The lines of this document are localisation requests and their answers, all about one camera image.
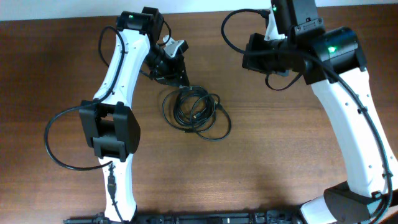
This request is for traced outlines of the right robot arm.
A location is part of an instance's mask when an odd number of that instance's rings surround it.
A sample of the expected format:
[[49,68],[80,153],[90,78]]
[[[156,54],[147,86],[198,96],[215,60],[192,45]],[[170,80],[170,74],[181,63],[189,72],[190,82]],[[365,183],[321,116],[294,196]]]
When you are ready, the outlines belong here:
[[303,223],[378,223],[397,190],[397,159],[374,106],[357,35],[326,31],[314,1],[274,0],[262,11],[266,33],[253,34],[243,67],[303,77],[325,109],[347,179],[300,207]]

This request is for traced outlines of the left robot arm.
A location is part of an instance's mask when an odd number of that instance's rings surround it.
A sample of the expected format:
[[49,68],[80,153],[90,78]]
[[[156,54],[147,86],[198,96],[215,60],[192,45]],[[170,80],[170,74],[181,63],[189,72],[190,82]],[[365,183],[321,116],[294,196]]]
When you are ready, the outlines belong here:
[[116,46],[102,86],[93,101],[82,101],[79,115],[85,138],[103,171],[106,208],[91,223],[132,223],[137,205],[132,190],[132,160],[141,128],[132,112],[132,98],[141,66],[149,77],[169,86],[189,86],[184,40],[166,38],[158,44],[165,24],[157,8],[124,11],[116,19]]

